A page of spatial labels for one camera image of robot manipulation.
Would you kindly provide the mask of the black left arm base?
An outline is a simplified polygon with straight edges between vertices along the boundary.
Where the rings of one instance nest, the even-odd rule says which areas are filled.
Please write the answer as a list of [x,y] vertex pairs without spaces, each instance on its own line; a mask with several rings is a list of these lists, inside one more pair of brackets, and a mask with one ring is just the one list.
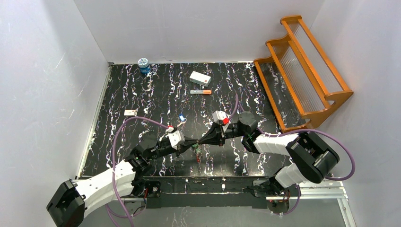
[[131,195],[135,198],[159,198],[161,195],[161,182],[150,178],[140,178],[132,183]]

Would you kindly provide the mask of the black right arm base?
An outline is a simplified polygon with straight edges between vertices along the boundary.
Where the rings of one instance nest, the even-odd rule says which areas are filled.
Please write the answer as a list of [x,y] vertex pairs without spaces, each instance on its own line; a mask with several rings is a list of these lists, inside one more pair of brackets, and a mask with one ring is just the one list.
[[284,216],[292,213],[299,205],[301,191],[298,184],[282,187],[276,181],[255,180],[251,186],[242,189],[256,198],[266,198],[270,213]]

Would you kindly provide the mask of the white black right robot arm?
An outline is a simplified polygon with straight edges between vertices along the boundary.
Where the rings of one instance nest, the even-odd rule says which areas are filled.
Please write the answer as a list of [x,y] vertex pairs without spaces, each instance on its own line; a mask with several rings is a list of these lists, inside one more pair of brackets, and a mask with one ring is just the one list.
[[257,129],[258,123],[251,112],[240,113],[238,121],[230,123],[225,112],[216,111],[213,120],[199,144],[222,146],[227,139],[241,137],[242,145],[251,153],[279,154],[292,159],[292,164],[269,178],[266,189],[271,193],[306,181],[320,183],[340,161],[339,155],[314,132],[263,134]]

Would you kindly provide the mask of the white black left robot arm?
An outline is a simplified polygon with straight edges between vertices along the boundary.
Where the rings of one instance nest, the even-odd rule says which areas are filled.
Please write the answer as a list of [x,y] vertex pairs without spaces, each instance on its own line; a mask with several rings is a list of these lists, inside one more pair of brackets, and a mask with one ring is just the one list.
[[181,131],[158,139],[146,134],[130,154],[110,168],[89,179],[60,184],[46,206],[58,227],[77,227],[91,212],[115,200],[132,194],[138,180],[151,168],[151,160],[170,154],[181,154],[198,142]]

